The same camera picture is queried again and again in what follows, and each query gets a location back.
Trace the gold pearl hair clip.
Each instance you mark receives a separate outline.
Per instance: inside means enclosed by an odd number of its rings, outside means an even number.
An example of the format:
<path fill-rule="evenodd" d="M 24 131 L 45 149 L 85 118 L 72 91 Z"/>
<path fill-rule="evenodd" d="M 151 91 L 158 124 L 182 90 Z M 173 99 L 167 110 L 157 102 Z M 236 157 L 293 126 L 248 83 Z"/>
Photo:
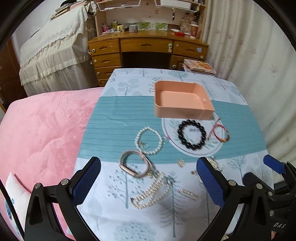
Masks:
<path fill-rule="evenodd" d="M 178 193 L 180 193 L 182 196 L 189 198 L 193 201 L 197 201 L 199 199 L 199 197 L 196 194 L 185 189 L 178 189 Z"/>

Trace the pink fluffy blanket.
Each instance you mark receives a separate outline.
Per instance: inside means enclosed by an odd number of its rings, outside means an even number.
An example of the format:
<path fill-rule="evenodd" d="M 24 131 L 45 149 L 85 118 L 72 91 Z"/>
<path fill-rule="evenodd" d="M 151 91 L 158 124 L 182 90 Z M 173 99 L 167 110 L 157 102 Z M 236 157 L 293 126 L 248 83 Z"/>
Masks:
<path fill-rule="evenodd" d="M 14 101 L 1 122 L 1 181 L 10 172 L 31 193 L 36 183 L 72 177 L 102 88 L 57 91 Z"/>

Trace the wooden desk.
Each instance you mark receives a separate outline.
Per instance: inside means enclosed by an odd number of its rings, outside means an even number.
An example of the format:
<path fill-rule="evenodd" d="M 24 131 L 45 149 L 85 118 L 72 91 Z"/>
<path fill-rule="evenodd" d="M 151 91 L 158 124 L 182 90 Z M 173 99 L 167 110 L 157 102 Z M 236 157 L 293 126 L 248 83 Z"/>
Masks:
<path fill-rule="evenodd" d="M 173 32 L 144 30 L 110 33 L 88 42 L 97 82 L 104 87 L 118 68 L 181 70 L 185 59 L 204 61 L 208 44 Z"/>

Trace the white pillow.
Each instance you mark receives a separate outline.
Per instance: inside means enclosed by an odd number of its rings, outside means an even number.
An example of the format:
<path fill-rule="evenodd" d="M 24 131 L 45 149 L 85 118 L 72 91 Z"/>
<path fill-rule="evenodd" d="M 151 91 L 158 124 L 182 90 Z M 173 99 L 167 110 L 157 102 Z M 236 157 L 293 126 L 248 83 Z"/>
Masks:
<path fill-rule="evenodd" d="M 30 192 L 19 182 L 16 176 L 10 172 L 5 184 L 6 191 L 11 199 L 11 202 L 14 206 L 20 224 L 25 230 L 26 215 L 27 209 L 30 200 Z M 12 216 L 11 210 L 5 201 L 6 210 L 4 214 L 8 218 L 9 227 L 12 229 L 12 232 L 16 235 L 18 240 L 23 240 L 20 231 L 16 226 L 16 222 Z"/>

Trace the tree print tablecloth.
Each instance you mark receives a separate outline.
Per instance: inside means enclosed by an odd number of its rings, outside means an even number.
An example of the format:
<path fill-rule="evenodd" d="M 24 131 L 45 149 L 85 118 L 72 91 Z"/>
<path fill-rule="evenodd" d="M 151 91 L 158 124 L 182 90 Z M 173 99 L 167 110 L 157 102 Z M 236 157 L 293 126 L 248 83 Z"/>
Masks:
<path fill-rule="evenodd" d="M 197 83 L 210 97 L 215 113 L 201 125 L 210 131 L 219 121 L 217 135 L 229 131 L 230 140 L 221 143 L 212 136 L 196 151 L 186 149 L 178 139 L 180 119 L 158 118 L 154 114 L 154 84 L 161 80 Z M 119 157 L 135 150 L 137 133 L 145 149 L 152 151 L 164 139 L 161 150 L 149 156 L 157 170 L 171 178 L 168 195 L 152 207 L 138 210 L 130 202 L 151 184 L 152 179 L 133 178 L 119 168 Z M 204 185 L 191 171 L 197 159 L 214 156 L 227 179 L 242 184 L 252 172 L 273 186 L 273 174 L 263 163 L 267 154 L 258 123 L 239 89 L 213 76 L 161 69 L 118 69 L 109 78 L 87 125 L 75 168 L 80 170 L 91 157 L 101 161 L 101 172 L 79 211 L 100 240 L 197 240 L 216 215 L 215 205 Z M 178 159 L 185 166 L 178 166 Z M 196 194 L 193 201 L 178 193 Z"/>

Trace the oval white gem brooch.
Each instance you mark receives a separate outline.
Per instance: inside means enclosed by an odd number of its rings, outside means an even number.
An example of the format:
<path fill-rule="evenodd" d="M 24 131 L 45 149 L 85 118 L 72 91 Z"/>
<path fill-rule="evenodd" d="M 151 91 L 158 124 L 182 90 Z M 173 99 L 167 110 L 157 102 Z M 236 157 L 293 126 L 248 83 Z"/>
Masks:
<path fill-rule="evenodd" d="M 177 163 L 180 168 L 183 168 L 185 166 L 185 161 L 183 159 L 178 159 Z"/>

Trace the pink storage tray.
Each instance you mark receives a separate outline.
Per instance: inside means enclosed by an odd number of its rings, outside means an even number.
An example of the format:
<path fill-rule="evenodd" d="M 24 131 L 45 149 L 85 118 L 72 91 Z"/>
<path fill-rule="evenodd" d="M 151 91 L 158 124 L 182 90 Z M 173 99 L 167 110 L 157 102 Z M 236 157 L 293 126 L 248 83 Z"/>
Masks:
<path fill-rule="evenodd" d="M 215 109 L 202 85 L 162 80 L 154 84 L 154 114 L 159 118 L 210 120 Z"/>

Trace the lace covered piano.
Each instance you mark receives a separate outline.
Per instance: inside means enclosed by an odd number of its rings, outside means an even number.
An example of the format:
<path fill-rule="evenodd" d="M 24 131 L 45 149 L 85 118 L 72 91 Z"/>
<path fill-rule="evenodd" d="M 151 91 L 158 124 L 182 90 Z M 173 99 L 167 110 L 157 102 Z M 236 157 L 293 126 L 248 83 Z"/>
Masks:
<path fill-rule="evenodd" d="M 20 49 L 20 81 L 27 96 L 97 86 L 88 41 L 95 23 L 79 6 L 46 23 Z"/>

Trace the pink smart band watch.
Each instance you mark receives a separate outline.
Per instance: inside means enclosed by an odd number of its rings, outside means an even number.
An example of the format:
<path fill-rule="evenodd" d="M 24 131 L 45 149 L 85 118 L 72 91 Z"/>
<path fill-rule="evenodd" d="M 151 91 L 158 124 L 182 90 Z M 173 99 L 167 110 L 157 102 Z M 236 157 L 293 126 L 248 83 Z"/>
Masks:
<path fill-rule="evenodd" d="M 141 162 L 130 162 L 128 158 L 131 155 L 137 155 Z M 149 173 L 151 168 L 151 163 L 148 158 L 142 152 L 134 150 L 123 152 L 119 158 L 118 163 L 121 170 L 137 179 L 144 178 Z"/>

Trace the stack of books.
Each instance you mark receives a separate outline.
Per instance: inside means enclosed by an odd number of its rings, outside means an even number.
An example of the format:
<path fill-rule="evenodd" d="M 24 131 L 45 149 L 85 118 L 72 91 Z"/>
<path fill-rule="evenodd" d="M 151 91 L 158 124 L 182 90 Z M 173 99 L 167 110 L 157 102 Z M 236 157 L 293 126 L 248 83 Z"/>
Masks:
<path fill-rule="evenodd" d="M 184 67 L 186 70 L 199 72 L 199 73 L 206 73 L 210 75 L 215 75 L 215 69 L 206 62 L 191 60 L 191 59 L 184 59 Z"/>

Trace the floral cream curtain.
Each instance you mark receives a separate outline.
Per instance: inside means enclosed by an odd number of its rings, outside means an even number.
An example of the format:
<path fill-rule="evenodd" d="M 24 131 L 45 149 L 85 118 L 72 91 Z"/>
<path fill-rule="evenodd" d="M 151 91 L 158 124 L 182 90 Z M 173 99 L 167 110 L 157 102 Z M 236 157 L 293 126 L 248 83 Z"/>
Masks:
<path fill-rule="evenodd" d="M 260 126 L 268 152 L 295 163 L 295 49 L 254 1 L 206 1 L 202 40 L 216 76 L 233 82 Z"/>

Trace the gold leaf hair comb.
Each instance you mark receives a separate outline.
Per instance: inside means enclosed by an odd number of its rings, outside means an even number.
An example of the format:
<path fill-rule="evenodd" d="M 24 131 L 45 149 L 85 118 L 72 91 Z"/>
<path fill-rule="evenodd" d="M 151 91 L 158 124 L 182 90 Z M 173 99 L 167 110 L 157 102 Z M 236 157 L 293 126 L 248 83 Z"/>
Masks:
<path fill-rule="evenodd" d="M 215 170 L 218 170 L 218 171 L 220 171 L 220 172 L 223 171 L 224 166 L 223 166 L 223 165 L 220 166 L 220 164 L 216 161 L 216 159 L 215 159 L 214 156 L 207 157 L 206 159 L 209 161 L 209 163 L 213 166 L 213 168 L 214 168 Z M 200 175 L 198 174 L 197 171 L 191 171 L 191 174 L 192 174 L 192 175 L 195 175 L 195 176 L 198 178 L 198 181 L 199 181 L 200 183 L 203 184 L 203 181 L 202 181 L 202 179 L 201 179 L 201 177 L 200 177 Z"/>

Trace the brown wooden door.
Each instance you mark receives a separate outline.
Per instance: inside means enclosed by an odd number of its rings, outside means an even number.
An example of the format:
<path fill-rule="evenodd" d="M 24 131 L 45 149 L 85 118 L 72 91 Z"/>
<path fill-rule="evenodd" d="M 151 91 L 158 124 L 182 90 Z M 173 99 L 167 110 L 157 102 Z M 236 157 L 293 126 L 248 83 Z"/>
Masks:
<path fill-rule="evenodd" d="M 19 99 L 27 97 L 19 77 L 20 65 L 11 38 L 1 52 L 1 103 L 5 109 Z"/>

